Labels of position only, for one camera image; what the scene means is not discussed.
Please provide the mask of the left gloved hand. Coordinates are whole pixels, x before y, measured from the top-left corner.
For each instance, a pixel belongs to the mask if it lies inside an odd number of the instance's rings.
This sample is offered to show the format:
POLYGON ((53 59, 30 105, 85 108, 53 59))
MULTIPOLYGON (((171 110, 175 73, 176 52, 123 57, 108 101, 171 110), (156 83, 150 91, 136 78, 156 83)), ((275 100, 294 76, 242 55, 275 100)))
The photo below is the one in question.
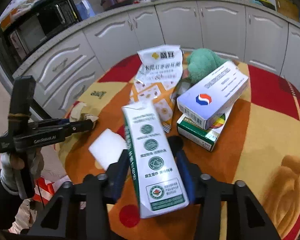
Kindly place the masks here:
MULTIPOLYGON (((30 173, 34 179, 38 179, 44 168, 44 158, 41 154, 41 148, 36 148, 36 153, 32 154, 32 162, 30 165, 30 173)), ((0 181, 4 189, 14 196, 19 194, 17 182, 15 179, 15 171, 22 170, 25 167, 24 161, 12 154, 1 154, 1 171, 0 181)))

